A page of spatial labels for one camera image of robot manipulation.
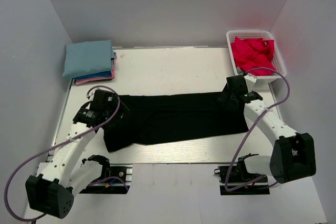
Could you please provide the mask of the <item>black t-shirt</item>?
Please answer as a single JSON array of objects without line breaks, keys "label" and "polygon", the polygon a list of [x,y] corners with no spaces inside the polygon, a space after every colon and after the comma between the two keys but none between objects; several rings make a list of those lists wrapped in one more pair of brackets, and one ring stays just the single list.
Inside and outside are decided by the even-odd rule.
[{"label": "black t-shirt", "polygon": [[107,151],[247,132],[244,109],[224,106],[220,96],[220,92],[122,95],[129,111],[104,131]]}]

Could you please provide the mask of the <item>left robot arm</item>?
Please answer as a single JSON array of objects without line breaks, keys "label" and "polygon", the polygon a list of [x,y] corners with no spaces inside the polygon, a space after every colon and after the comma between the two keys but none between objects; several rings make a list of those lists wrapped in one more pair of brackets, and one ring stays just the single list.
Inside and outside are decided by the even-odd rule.
[{"label": "left robot arm", "polygon": [[67,139],[56,148],[50,163],[39,175],[26,180],[28,203],[33,210],[63,219],[82,190],[111,176],[109,159],[101,155],[91,155],[75,168],[96,133],[109,129],[124,116],[122,102],[111,88],[96,86],[87,97],[89,101],[72,119]]}]

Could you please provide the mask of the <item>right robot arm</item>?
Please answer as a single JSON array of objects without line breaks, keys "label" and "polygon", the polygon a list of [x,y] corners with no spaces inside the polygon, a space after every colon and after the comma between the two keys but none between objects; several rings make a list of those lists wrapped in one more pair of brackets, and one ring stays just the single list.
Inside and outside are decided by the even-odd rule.
[{"label": "right robot arm", "polygon": [[[225,176],[229,183],[232,172],[243,181],[252,184],[266,176],[284,184],[316,174],[316,157],[313,137],[308,133],[298,133],[285,124],[267,106],[261,95],[253,91],[256,79],[251,75],[238,75],[227,78],[220,101],[226,109],[241,109],[244,116],[253,124],[240,143]],[[271,156],[238,154],[252,130],[257,127],[272,145]]]}]

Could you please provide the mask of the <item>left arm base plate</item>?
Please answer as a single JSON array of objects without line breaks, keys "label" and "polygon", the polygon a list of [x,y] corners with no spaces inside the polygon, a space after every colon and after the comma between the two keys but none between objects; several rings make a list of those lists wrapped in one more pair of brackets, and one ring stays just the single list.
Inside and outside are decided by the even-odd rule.
[{"label": "left arm base plate", "polygon": [[131,186],[133,165],[110,165],[107,178],[99,178],[83,189],[81,194],[126,195]]}]

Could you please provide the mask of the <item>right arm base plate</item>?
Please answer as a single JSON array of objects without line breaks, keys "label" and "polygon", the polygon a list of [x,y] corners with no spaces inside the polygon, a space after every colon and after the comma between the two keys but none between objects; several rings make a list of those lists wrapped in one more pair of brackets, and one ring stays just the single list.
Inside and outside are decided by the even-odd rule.
[{"label": "right arm base plate", "polygon": [[[237,190],[227,191],[225,189],[225,178],[228,172],[228,168],[229,168],[228,165],[224,165],[224,166],[219,166],[216,169],[214,169],[214,175],[219,178],[219,189],[220,189],[221,196],[252,196],[252,195],[269,195],[270,194],[270,190],[268,188],[268,178],[267,177],[264,177],[257,182],[250,183],[249,185],[241,187]],[[238,173],[238,169],[236,168],[236,165],[234,165],[232,172],[230,174],[229,180],[228,180],[228,188],[239,186],[240,184],[243,184],[247,181],[255,179],[259,176],[260,176],[259,174],[254,174],[252,175],[252,177],[248,177],[247,180],[243,180],[240,174]]]}]

